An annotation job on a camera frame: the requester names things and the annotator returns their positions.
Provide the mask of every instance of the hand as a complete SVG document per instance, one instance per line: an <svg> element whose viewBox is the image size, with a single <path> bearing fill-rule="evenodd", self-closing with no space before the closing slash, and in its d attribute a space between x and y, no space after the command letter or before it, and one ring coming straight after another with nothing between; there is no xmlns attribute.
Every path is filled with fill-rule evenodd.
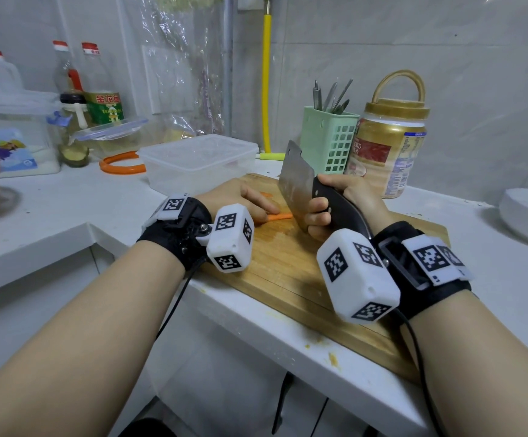
<svg viewBox="0 0 528 437"><path fill-rule="evenodd" d="M319 175L319 181L342 191L345 198L361 210L374 234L395 222L382 199L361 176ZM322 242L333 233L333 230L327 227L331 223L331 214L326 212L328 206L327 198L313 198L308 203L309 213L304 216L304 222L309 226L309 234Z"/></svg>
<svg viewBox="0 0 528 437"><path fill-rule="evenodd" d="M264 198L259 191L254 190L240 179L231 179L214 190L195 196L205 205L212 218L216 217L217 211L225 205L242 204L250 212L250 216L257 224L263 224L268 220L268 213L280 213L280 209L274 202Z"/></svg>

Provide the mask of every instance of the clear plastic sheet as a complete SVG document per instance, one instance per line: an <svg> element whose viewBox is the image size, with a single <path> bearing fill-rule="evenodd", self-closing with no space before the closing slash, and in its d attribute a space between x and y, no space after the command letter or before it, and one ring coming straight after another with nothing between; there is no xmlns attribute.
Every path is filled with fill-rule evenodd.
<svg viewBox="0 0 528 437"><path fill-rule="evenodd" d="M222 0L124 0L165 124L223 133Z"/></svg>

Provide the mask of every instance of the carrot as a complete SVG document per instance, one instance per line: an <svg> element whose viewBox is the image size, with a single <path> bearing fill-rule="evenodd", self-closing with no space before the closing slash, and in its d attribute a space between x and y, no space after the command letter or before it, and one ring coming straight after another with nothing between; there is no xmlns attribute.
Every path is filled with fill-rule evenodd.
<svg viewBox="0 0 528 437"><path fill-rule="evenodd" d="M291 219L293 217L292 213L278 213L278 214L269 214L268 222L270 221L279 221L281 219Z"/></svg>

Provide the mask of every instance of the orange ring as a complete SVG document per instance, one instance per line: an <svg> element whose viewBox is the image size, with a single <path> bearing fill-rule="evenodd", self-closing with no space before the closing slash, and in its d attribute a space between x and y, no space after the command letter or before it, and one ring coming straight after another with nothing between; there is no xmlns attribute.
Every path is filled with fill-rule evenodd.
<svg viewBox="0 0 528 437"><path fill-rule="evenodd" d="M100 170L105 173L111 173L113 175L134 175L137 173L144 173L147 171L144 164L137 165L111 165L112 162L122 161L122 160L136 160L139 156L136 151L128 151L125 153L120 153L115 156L109 156L104 158L102 161L99 161L98 165Z"/></svg>

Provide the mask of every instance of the kitchen counter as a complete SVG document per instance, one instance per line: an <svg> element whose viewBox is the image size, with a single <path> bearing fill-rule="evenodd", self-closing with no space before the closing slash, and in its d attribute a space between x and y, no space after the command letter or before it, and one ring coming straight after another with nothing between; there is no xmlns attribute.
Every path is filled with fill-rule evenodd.
<svg viewBox="0 0 528 437"><path fill-rule="evenodd" d="M281 166L257 160L255 172L276 178ZM0 187L0 286L94 243L122 255L164 199L145 175L108 175L97 164L1 179ZM386 204L445 225L475 275L473 291L528 346L528 244L508 232L496 208L411 187ZM184 300L383 433L426 428L418 387L281 313L201 274Z"/></svg>

